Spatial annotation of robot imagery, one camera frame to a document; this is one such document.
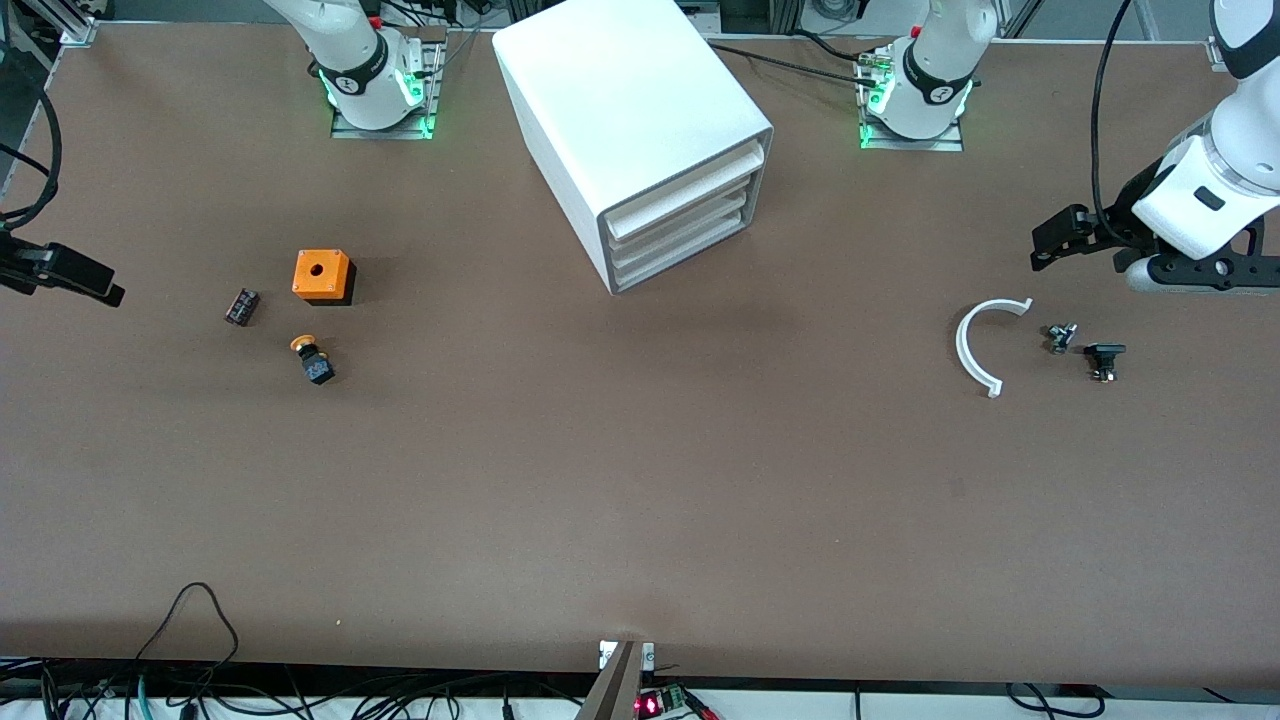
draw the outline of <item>wire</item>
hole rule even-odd
[[[151,717],[151,706],[147,703],[147,682],[138,676],[138,705],[142,707],[142,720],[155,720]]]
[[[556,687],[552,687],[552,685],[548,685],[547,683],[544,683],[544,682],[541,682],[541,680],[539,680],[539,682],[538,682],[538,685],[539,685],[540,688],[543,688],[544,691],[548,691],[548,692],[550,692],[552,694],[554,694],[554,696],[559,697],[561,700],[567,700],[567,701],[572,702],[573,705],[576,705],[576,706],[579,706],[579,707],[582,707],[582,701],[577,700],[576,697],[573,697],[573,696],[568,694],[567,692],[564,692],[564,691],[562,691],[562,689],[559,689],[559,688],[556,688]]]
[[[182,598],[186,597],[187,591],[191,591],[192,588],[200,588],[209,594],[209,600],[211,600],[214,603],[214,612],[218,614],[218,619],[221,620],[223,625],[227,628],[227,633],[230,634],[232,637],[232,648],[227,653],[227,657],[219,660],[218,662],[205,669],[204,673],[201,673],[200,675],[201,683],[189,696],[187,696],[186,702],[182,705],[192,705],[198,700],[201,694],[204,694],[204,692],[209,688],[210,683],[212,682],[214,671],[225,665],[227,662],[229,662],[230,659],[236,656],[236,652],[239,651],[239,634],[236,632],[236,626],[232,625],[232,621],[227,619],[227,614],[223,612],[223,605],[221,602],[218,601],[218,593],[214,592],[214,588],[209,587],[209,583],[202,583],[198,580],[193,583],[187,583],[186,585],[182,587],[180,591],[178,591],[178,594],[174,596],[173,602],[169,605],[169,611],[165,612],[164,620],[160,621],[160,625],[156,626],[155,632],[151,633],[151,637],[147,638],[147,642],[142,643],[142,647],[138,648],[138,652],[133,656],[133,660],[131,660],[125,667],[116,670],[106,679],[106,683],[104,683],[105,687],[109,688],[124,670],[129,673],[129,678],[132,682],[132,676],[134,669],[137,667],[138,661],[142,660],[142,656],[146,655],[147,650],[150,650],[151,646],[155,644],[157,639],[160,639],[160,635],[163,635],[164,632],[169,628],[169,623],[178,612],[178,605],[182,602]],[[88,708],[84,711],[83,716],[84,720],[87,720],[91,716],[97,717],[93,708],[97,706],[97,702],[102,698],[102,696],[104,693],[100,692],[97,696],[93,697],[92,702],[88,703]],[[204,705],[201,705],[200,707],[201,710],[204,710]]]
[[[870,78],[859,78],[859,77],[854,77],[854,76],[842,76],[840,73],[829,73],[827,70],[819,70],[818,68],[809,68],[809,67],[805,67],[805,65],[797,65],[795,63],[787,63],[786,60],[778,60],[777,58],[767,58],[764,55],[756,55],[755,53],[750,53],[748,50],[739,50],[737,47],[728,47],[726,45],[717,45],[714,42],[708,42],[707,45],[709,45],[713,50],[719,50],[721,53],[732,53],[733,55],[741,55],[744,58],[750,58],[753,60],[760,60],[762,63],[769,63],[772,65],[778,65],[780,68],[788,68],[788,69],[792,69],[792,70],[796,70],[796,72],[801,72],[801,73],[809,73],[809,74],[814,74],[814,76],[819,76],[819,77],[826,77],[826,78],[831,78],[831,79],[840,79],[840,81],[844,81],[844,82],[851,82],[854,85],[861,85],[861,86],[865,86],[865,87],[874,87],[874,85],[876,85],[876,82],[872,81]]]
[[[1089,110],[1089,182],[1093,188],[1093,208],[1098,214],[1102,229],[1108,236],[1121,241],[1124,238],[1111,227],[1107,211],[1102,206],[1102,183],[1098,179],[1101,165],[1098,158],[1098,106],[1102,104],[1102,78],[1107,73],[1107,59],[1111,58],[1111,46],[1116,41],[1116,33],[1120,32],[1120,22],[1124,20],[1124,14],[1132,1],[1121,0],[1120,9],[1116,10],[1116,18],[1111,22],[1111,29],[1107,31],[1107,40],[1102,44],[1102,55],[1098,58],[1098,73],[1093,77],[1093,106]]]
[[[4,8],[0,8],[0,12],[3,12],[6,18],[9,17],[8,0],[4,0]],[[8,37],[9,36],[5,35],[5,40],[0,41],[0,50],[3,50],[5,54],[5,61],[17,68],[18,74],[24,77],[27,82],[31,85],[32,90],[36,91],[40,106],[45,109],[45,119],[49,122],[49,143],[50,143],[49,169],[44,170],[42,173],[45,176],[45,186],[44,188],[41,188],[40,196],[36,197],[35,202],[27,205],[26,208],[19,208],[18,210],[9,210],[6,213],[0,213],[0,228],[17,229],[35,220],[36,215],[38,215],[40,211],[44,210],[46,205],[49,205],[49,202],[54,199],[54,196],[58,195],[58,177],[61,173],[63,168],[63,128],[61,124],[58,122],[58,113],[54,110],[54,102],[49,99],[49,94],[45,92],[44,82],[32,77],[27,72],[27,69],[18,63],[17,51],[14,51],[13,46],[9,45]],[[32,164],[33,161],[28,161],[31,160],[29,158],[27,158],[27,160],[23,160],[26,155],[22,155],[22,152],[19,152],[18,149],[15,147],[9,147],[8,145],[5,145],[0,150],[3,150],[5,155],[22,160],[28,165],[44,168],[44,165]]]
[[[1032,691],[1032,694],[1036,696],[1036,700],[1039,701],[1039,705],[1032,705],[1015,696],[1014,694],[1015,685],[1027,685],[1027,689]],[[1102,696],[1097,696],[1096,700],[1098,701],[1098,707],[1091,710],[1089,712],[1076,712],[1074,710],[1062,710],[1061,707],[1053,707],[1052,705],[1048,703],[1047,700],[1044,700],[1044,693],[1042,693],[1039,688],[1037,688],[1030,683],[1007,683],[1005,684],[1005,694],[1007,694],[1009,700],[1014,701],[1014,705],[1016,705],[1018,707],[1021,707],[1023,710],[1030,710],[1032,712],[1043,712],[1046,716],[1048,716],[1048,720],[1055,720],[1059,715],[1064,717],[1078,717],[1080,720],[1091,720],[1092,717],[1098,717],[1100,715],[1107,711],[1107,701],[1103,700]]]
[[[417,27],[426,27],[426,24],[422,23],[420,18],[433,18],[433,19],[436,19],[436,20],[444,20],[444,22],[449,23],[451,26],[462,27],[462,23],[460,23],[458,20],[451,20],[449,18],[447,18],[444,15],[438,15],[438,14],[431,13],[429,10],[420,10],[417,8],[407,8],[404,5],[401,5],[399,3],[392,3],[392,0],[383,0],[383,3],[385,3],[385,4],[390,5],[392,8],[396,8],[397,10],[399,10],[401,14],[403,14],[408,19],[413,20],[415,23],[417,23]]]
[[[458,45],[457,50],[454,50],[453,53],[451,53],[449,56],[444,59],[444,63],[440,65],[440,69],[431,70],[431,72],[426,73],[426,77],[433,77],[433,76],[443,74],[444,73],[444,68],[448,68],[449,63],[452,63],[454,58],[457,58],[458,55],[461,55],[462,51],[467,47],[467,45],[471,45],[471,41],[474,41],[476,38],[476,35],[480,32],[480,26],[483,26],[483,24],[484,24],[484,15],[480,14],[480,13],[476,13],[476,24],[475,24],[475,27],[471,28],[471,32],[467,33],[467,38],[462,41],[462,45]]]
[[[849,53],[841,53],[840,50],[836,50],[815,32],[809,32],[803,27],[797,27],[795,29],[795,33],[799,35],[800,37],[808,37],[809,40],[817,42],[818,47],[822,47],[823,51],[826,51],[828,55],[835,55],[836,58],[840,58],[841,60],[849,60],[850,63],[858,61],[858,55],[850,55]]]
[[[302,703],[302,710],[307,714],[306,720],[316,720],[316,716],[311,714],[311,708],[307,707],[307,698],[302,697],[302,691],[298,688],[298,682],[293,679],[293,671],[289,670],[288,665],[284,665],[284,674],[289,678],[289,684],[293,685],[293,694],[298,696],[298,702]]]
[[[1235,701],[1234,701],[1234,700],[1231,700],[1231,698],[1226,697],[1226,696],[1225,696],[1225,694],[1222,694],[1222,693],[1219,693],[1219,692],[1215,692],[1215,691],[1212,691],[1212,689],[1210,689],[1210,688],[1201,688],[1201,689],[1202,689],[1202,691],[1204,691],[1204,692],[1207,692],[1208,694],[1211,694],[1211,696],[1216,697],[1217,700],[1220,700],[1220,701],[1222,701],[1222,702],[1230,702],[1231,705],[1235,705]]]

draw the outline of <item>orange box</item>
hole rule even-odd
[[[311,305],[351,305],[356,264],[342,250],[300,250],[293,293]]]

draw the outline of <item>small metal bracket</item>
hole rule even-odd
[[[1222,49],[1217,45],[1217,38],[1212,35],[1204,41],[1204,53],[1208,54],[1208,67],[1215,73],[1226,72],[1226,60],[1222,59]]]
[[[609,659],[613,657],[613,651],[617,650],[617,647],[618,647],[618,641],[600,641],[600,670],[604,670],[604,666],[608,665]],[[641,652],[640,670],[645,673],[653,673],[654,669],[653,643],[643,643],[643,646],[640,647],[640,652]]]
[[[608,660],[591,683],[591,691],[575,720],[634,720],[639,708],[644,664],[653,662],[653,643],[621,641],[608,643]],[[600,657],[605,656],[600,643]]]
[[[425,73],[425,77],[419,81],[420,86],[415,85],[415,90],[420,91],[424,97],[421,105],[404,115],[404,119],[387,129],[369,131],[348,123],[338,113],[337,108],[333,108],[330,104],[333,124],[329,135],[344,140],[431,140],[435,135],[435,115],[440,109],[440,83],[444,79],[442,70],[445,63],[445,41],[424,40],[421,41],[421,58],[415,54],[407,68],[410,74]]]
[[[93,40],[97,37],[97,19],[88,18],[88,29],[84,31],[83,37],[77,37],[69,32],[63,32],[63,37],[59,44],[63,47],[88,47],[93,45]]]

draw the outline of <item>white curved part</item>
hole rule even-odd
[[[1004,310],[1005,313],[1012,313],[1014,315],[1021,316],[1023,313],[1030,310],[1032,299],[1028,297],[1025,302],[1019,302],[1016,300],[988,300],[986,302],[979,302],[969,310],[969,314],[960,320],[960,327],[956,328],[956,354],[960,356],[960,364],[964,369],[973,375],[973,379],[987,386],[987,397],[1000,397],[1000,389],[1004,387],[1004,380],[992,375],[987,370],[982,369],[973,357],[973,351],[969,350],[969,323],[984,310]]]

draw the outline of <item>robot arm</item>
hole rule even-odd
[[[964,110],[973,70],[995,36],[992,0],[929,0],[919,35],[879,51],[888,56],[890,72],[868,111],[902,137],[942,135]]]
[[[1262,215],[1280,206],[1280,0],[1215,0],[1213,32],[1239,81],[1105,210],[1119,237],[1073,205],[1033,233],[1032,269],[1123,249],[1116,272],[1138,291],[1280,288],[1280,258],[1262,255]],[[1249,249],[1235,252],[1242,231]]]
[[[329,101],[352,126],[385,129],[424,102],[422,44],[374,29],[358,0],[264,0],[298,31]]]

